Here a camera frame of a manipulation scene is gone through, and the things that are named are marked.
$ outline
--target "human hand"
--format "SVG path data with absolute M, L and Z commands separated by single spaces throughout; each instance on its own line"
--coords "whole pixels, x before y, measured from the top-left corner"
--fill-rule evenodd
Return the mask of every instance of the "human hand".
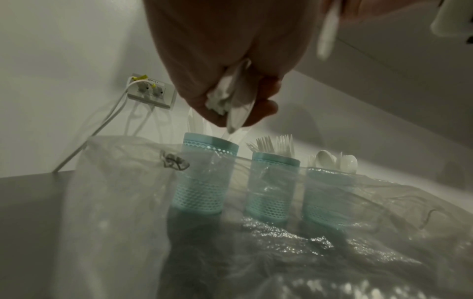
M 304 54 L 317 15 L 315 0 L 144 0 L 149 27 L 173 84 L 208 121 L 206 93 L 225 68 L 248 57 L 261 75 L 251 126 L 277 112 L 269 98 Z
M 322 1 L 322 13 L 328 12 L 333 1 Z M 416 3 L 429 1 L 433 0 L 343 0 L 341 18 L 345 21 L 362 21 L 382 16 Z

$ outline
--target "electrical outlet plate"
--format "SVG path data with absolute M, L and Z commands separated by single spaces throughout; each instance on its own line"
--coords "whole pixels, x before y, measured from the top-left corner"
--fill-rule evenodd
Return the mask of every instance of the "electrical outlet plate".
M 142 75 L 140 74 L 133 74 L 133 77 L 141 76 Z M 154 105 L 159 108 L 171 109 L 174 105 L 174 101 L 176 100 L 176 88 L 174 87 L 174 85 L 151 78 L 148 78 L 148 80 L 161 87 L 162 93 L 160 95 L 156 96 L 155 94 L 153 94 L 153 89 L 151 88 L 151 86 L 149 86 L 149 88 L 145 92 L 142 92 L 138 89 L 138 84 L 133 84 L 128 89 L 128 98 L 145 104 Z

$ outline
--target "transparent plastic sheet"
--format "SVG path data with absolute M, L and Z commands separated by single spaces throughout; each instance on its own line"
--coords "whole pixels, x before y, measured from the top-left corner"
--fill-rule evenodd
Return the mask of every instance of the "transparent plastic sheet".
M 91 138 L 68 187 L 55 298 L 471 298 L 473 215 L 410 186 L 253 163 Z M 229 184 L 215 179 L 231 166 Z M 228 189 L 222 212 L 174 207 L 183 175 Z M 286 221 L 248 213 L 267 195 L 292 199 Z

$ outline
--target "perforated basket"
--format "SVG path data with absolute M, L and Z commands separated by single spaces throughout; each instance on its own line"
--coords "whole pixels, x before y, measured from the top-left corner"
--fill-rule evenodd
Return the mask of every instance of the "perforated basket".
M 246 212 L 261 221 L 286 221 L 300 164 L 293 158 L 253 153 Z
M 190 161 L 190 167 L 178 173 L 172 206 L 201 215 L 220 213 L 238 148 L 237 144 L 220 138 L 186 133 L 180 155 Z M 202 151 L 212 151 L 218 156 L 204 155 L 196 159 L 198 156 L 195 153 Z
M 350 225 L 353 176 L 320 168 L 308 168 L 306 176 L 303 217 L 335 229 Z

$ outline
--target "cable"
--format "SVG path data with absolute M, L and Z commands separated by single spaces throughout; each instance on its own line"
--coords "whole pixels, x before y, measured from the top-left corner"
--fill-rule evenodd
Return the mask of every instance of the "cable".
M 118 101 L 114 104 L 114 106 L 112 107 L 112 109 L 110 110 L 110 112 L 107 114 L 107 116 L 103 119 L 102 121 L 102 124 L 100 125 L 100 127 L 98 127 L 97 130 L 95 130 L 89 137 L 92 137 L 92 136 L 95 136 L 97 135 L 100 131 L 102 131 L 103 128 L 106 127 L 106 125 L 108 125 L 118 114 L 120 114 L 120 112 L 122 112 L 123 108 L 125 108 L 125 105 L 127 104 L 127 101 L 128 101 L 128 97 L 125 98 L 125 100 L 123 101 L 123 104 L 118 108 L 118 110 L 113 113 L 116 109 L 116 107 L 118 106 L 118 104 L 120 103 L 120 101 L 123 99 L 124 96 L 126 96 L 127 94 L 127 91 L 128 89 L 130 88 L 130 86 L 132 86 L 133 84 L 136 84 L 136 83 L 139 83 L 139 82 L 147 82 L 148 84 L 152 84 L 152 82 L 150 82 L 149 80 L 136 80 L 136 81 L 133 81 L 131 83 L 129 83 L 124 92 L 122 93 L 122 95 L 119 97 Z M 78 153 L 80 153 L 80 151 L 85 147 L 87 141 L 84 141 L 84 143 L 82 143 L 75 151 L 72 152 L 72 154 L 70 154 L 67 158 L 65 158 L 52 172 L 53 173 L 56 173 L 58 172 L 59 170 L 61 170 L 70 160 L 72 160 L 72 158 L 74 158 Z

